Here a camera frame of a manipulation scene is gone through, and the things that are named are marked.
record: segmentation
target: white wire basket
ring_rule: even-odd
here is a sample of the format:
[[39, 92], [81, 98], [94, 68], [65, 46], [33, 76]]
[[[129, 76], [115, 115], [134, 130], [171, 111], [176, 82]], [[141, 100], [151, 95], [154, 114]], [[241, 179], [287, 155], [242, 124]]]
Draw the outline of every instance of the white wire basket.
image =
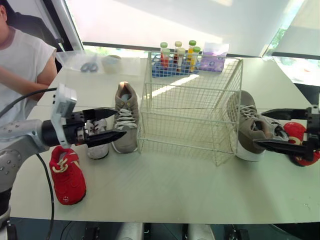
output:
[[[239, 111], [227, 102], [241, 90], [242, 60], [226, 57], [222, 72], [195, 67], [192, 74], [152, 77], [155, 54], [149, 53], [146, 66], [139, 151], [208, 159], [217, 166], [226, 162], [237, 151]], [[240, 100], [234, 99], [232, 106]]]

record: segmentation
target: scissors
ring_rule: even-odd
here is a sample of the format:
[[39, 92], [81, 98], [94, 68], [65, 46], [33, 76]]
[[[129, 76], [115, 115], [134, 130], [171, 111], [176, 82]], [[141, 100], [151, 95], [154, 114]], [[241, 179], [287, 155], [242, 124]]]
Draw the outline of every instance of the scissors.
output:
[[80, 68], [81, 72], [83, 73], [95, 73], [98, 71], [98, 64], [97, 64], [97, 55], [94, 55], [91, 61], [86, 62], [85, 64], [82, 65]]

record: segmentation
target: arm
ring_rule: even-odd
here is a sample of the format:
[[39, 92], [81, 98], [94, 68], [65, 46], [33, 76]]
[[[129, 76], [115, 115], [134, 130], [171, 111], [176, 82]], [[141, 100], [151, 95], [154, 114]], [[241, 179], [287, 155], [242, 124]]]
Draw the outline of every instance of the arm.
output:
[[[55, 58], [53, 56], [49, 58], [43, 71], [37, 76], [36, 82], [28, 81], [0, 66], [0, 84], [5, 85], [21, 95], [29, 94], [37, 90], [47, 89], [56, 76], [57, 68]], [[42, 95], [43, 93], [39, 93], [31, 96], [30, 99], [38, 101]]]

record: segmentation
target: bottle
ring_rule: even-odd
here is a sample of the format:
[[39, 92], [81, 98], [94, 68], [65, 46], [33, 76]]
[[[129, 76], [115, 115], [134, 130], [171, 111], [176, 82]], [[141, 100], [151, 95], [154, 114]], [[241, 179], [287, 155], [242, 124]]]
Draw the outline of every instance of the bottle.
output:
[[174, 50], [174, 56], [173, 56], [173, 63], [177, 64], [177, 62], [178, 62], [178, 48], [181, 48], [182, 42], [175, 41], [174, 46], [175, 46], [175, 50]]
[[161, 62], [161, 64], [162, 64], [163, 59], [164, 59], [163, 51], [164, 51], [165, 49], [167, 49], [167, 47], [168, 47], [168, 43], [167, 43], [167, 42], [165, 42], [165, 41], [163, 41], [163, 42], [161, 42], [161, 43], [160, 43], [160, 47], [161, 47], [160, 62]]
[[192, 54], [194, 53], [194, 46], [197, 44], [195, 40], [189, 41], [188, 57], [187, 62], [190, 63], [192, 59]]
[[186, 49], [183, 47], [179, 47], [177, 49], [177, 65], [176, 65], [176, 71], [181, 71], [182, 62], [184, 60], [184, 55], [186, 53]]
[[167, 69], [169, 66], [169, 54], [170, 49], [164, 48], [161, 53], [161, 65], [164, 67], [164, 69]]
[[190, 63], [190, 73], [193, 73], [197, 64], [198, 54], [200, 52], [200, 47], [195, 46], [193, 49], [193, 54]]

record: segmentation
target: red shoe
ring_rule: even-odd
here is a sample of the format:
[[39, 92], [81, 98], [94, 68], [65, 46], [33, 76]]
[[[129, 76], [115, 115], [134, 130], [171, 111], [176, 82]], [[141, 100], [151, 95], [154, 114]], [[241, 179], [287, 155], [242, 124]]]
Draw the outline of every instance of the red shoe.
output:
[[[288, 122], [284, 126], [284, 130], [289, 135], [289, 143], [291, 144], [297, 144], [302, 145], [303, 139], [304, 139], [304, 133], [306, 131], [306, 128], [297, 122]], [[289, 155], [289, 159], [291, 162], [293, 162], [295, 165], [298, 165], [300, 167], [309, 166], [314, 164], [318, 159], [320, 158], [320, 151], [316, 151], [313, 154], [313, 160], [307, 161], [300, 156], [293, 156]]]
[[56, 198], [63, 205], [80, 202], [86, 195], [86, 182], [78, 155], [70, 148], [57, 146], [49, 163]]

